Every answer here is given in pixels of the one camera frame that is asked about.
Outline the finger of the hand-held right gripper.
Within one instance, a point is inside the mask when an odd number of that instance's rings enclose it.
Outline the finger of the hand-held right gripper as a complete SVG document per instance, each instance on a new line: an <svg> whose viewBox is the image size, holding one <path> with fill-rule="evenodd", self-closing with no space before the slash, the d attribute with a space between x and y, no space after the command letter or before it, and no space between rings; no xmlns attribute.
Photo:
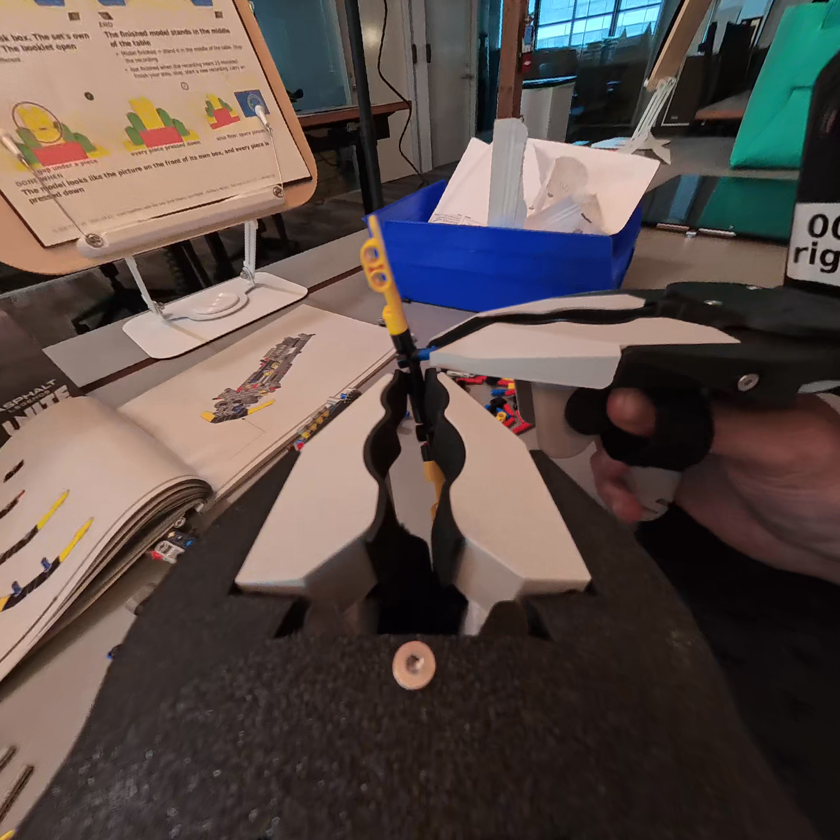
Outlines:
<svg viewBox="0 0 840 840"><path fill-rule="evenodd" d="M497 322L445 346L436 346L428 362L437 368L478 375L603 388L613 382L625 349L738 342L718 329L671 318L641 318L618 324Z"/></svg>
<svg viewBox="0 0 840 840"><path fill-rule="evenodd" d="M479 312L434 336L427 347L429 350L441 350L498 324L515 327L541 327L555 323L602 326L657 316L657 299L646 300L622 293L551 298L512 308Z"/></svg>

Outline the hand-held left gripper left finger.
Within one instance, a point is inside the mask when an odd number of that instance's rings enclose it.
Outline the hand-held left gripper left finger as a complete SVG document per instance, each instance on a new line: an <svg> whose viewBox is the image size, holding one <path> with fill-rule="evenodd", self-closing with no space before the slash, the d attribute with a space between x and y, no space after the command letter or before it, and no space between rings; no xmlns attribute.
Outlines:
<svg viewBox="0 0 840 840"><path fill-rule="evenodd" d="M336 607L377 585L407 591L411 535L389 480L406 404L404 374L384 375L304 445L237 573L240 590Z"/></svg>

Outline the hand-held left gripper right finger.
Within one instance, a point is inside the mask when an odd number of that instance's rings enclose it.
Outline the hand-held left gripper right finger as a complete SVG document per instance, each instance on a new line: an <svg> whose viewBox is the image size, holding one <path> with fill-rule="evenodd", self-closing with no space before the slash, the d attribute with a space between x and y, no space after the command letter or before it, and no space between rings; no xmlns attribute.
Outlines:
<svg viewBox="0 0 840 840"><path fill-rule="evenodd" d="M527 447L446 374L425 374L428 453L437 475L434 571L467 602L477 635L501 603L583 592L592 580Z"/></svg>

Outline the pile of red blue lego pins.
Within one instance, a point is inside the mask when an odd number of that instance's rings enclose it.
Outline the pile of red blue lego pins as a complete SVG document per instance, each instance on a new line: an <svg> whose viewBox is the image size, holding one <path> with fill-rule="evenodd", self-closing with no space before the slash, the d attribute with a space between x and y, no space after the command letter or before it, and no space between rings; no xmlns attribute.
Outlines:
<svg viewBox="0 0 840 840"><path fill-rule="evenodd" d="M518 389L514 380L462 371L447 371L446 375L467 392L475 388L487 389L486 410L516 436L535 428L535 424L527 420L519 409Z"/></svg>

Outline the lego car chassis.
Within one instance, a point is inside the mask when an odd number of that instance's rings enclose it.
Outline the lego car chassis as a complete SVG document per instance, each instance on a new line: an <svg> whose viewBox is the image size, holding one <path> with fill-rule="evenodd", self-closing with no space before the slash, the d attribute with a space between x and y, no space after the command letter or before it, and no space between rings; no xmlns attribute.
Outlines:
<svg viewBox="0 0 840 840"><path fill-rule="evenodd" d="M279 457L290 452L299 452L306 443L329 424L337 415L341 414L350 404L362 395L360 388L348 389L331 397L307 422L293 435L289 444L280 451ZM165 534L164 539L157 542L147 554L154 561L175 564L181 555L196 542L195 529L186 528L186 518L176 521L175 525Z"/></svg>

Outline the person's right hand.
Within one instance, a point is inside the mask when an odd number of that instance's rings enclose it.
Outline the person's right hand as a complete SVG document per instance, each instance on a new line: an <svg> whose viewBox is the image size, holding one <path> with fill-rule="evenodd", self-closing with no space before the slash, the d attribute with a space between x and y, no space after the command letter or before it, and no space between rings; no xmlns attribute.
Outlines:
<svg viewBox="0 0 840 840"><path fill-rule="evenodd" d="M751 560L839 583L839 420L816 395L760 410L716 402L708 455L679 480L671 508L642 523L629 467L598 444L595 488L667 564Z"/></svg>

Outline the blue plastic bin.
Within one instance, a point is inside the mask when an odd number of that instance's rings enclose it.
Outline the blue plastic bin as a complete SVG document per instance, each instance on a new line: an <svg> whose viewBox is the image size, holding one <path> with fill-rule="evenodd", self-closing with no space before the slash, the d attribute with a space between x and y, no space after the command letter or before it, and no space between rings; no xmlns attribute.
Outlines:
<svg viewBox="0 0 840 840"><path fill-rule="evenodd" d="M377 217L402 297L484 312L530 301L618 289L643 212L613 236L432 224L446 181L364 217Z"/></svg>

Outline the white paper sheets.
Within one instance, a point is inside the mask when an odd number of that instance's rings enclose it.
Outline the white paper sheets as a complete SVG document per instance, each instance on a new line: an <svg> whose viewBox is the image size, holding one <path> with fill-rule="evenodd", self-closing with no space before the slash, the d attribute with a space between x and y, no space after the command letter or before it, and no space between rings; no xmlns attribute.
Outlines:
<svg viewBox="0 0 840 840"><path fill-rule="evenodd" d="M617 150L528 139L518 198L493 185L492 143L473 139L428 217L432 224L616 235L653 181L659 162Z"/></svg>

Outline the translucent plastic tube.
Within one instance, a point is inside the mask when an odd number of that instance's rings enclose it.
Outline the translucent plastic tube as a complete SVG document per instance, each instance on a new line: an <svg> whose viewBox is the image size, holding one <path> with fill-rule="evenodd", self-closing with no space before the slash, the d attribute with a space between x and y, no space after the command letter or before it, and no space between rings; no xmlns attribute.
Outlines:
<svg viewBox="0 0 840 840"><path fill-rule="evenodd" d="M490 156L489 228L524 228L528 206L523 163L528 138L527 127L520 118L495 121Z"/></svg>

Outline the instruction booklet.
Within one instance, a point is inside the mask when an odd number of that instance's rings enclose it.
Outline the instruction booklet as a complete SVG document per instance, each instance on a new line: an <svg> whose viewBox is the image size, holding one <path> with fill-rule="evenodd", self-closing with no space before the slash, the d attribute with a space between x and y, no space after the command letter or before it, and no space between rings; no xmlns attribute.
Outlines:
<svg viewBox="0 0 840 840"><path fill-rule="evenodd" d="M118 408L72 396L29 420L2 447L2 678L393 354L385 328L300 305Z"/></svg>

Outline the teal plastic case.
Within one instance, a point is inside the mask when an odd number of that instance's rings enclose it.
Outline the teal plastic case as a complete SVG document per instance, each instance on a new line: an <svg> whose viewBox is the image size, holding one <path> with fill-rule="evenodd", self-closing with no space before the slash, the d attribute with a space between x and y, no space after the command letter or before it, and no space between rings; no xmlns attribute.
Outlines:
<svg viewBox="0 0 840 840"><path fill-rule="evenodd" d="M701 233L787 242L812 89L838 52L838 15L838 2L784 12L730 156L734 170L789 171L793 177L719 177L699 215Z"/></svg>

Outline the wooden desk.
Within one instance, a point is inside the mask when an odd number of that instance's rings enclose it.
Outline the wooden desk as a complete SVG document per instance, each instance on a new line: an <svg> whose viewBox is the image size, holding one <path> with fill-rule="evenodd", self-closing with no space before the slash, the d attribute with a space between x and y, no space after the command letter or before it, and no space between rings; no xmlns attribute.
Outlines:
<svg viewBox="0 0 840 840"><path fill-rule="evenodd" d="M371 116L376 132L382 136L389 133L389 129L383 128L385 121L395 113L409 111L411 104L406 101L393 101L371 106ZM361 111L358 106L299 113L297 116L304 130L320 130L361 122Z"/></svg>

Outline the black pole lamp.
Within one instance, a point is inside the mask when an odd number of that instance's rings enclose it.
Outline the black pole lamp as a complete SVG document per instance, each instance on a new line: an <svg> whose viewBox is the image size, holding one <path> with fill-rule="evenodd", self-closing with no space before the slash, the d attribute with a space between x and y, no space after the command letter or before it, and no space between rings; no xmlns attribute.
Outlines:
<svg viewBox="0 0 840 840"><path fill-rule="evenodd" d="M375 121L364 56L361 13L357 1L344 1L343 6L347 18L353 78L356 86L358 109L360 111L359 150L362 160L359 164L360 188L362 190L364 210L367 214L371 214L383 208L384 198L377 153Z"/></svg>

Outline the printed paper sign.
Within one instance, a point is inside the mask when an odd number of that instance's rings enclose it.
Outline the printed paper sign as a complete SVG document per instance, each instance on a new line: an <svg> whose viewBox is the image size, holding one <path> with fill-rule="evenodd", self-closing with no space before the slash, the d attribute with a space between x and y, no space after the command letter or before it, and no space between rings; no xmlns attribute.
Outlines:
<svg viewBox="0 0 840 840"><path fill-rule="evenodd" d="M250 2L1 2L2 262L91 268L299 207L309 144Z"/></svg>

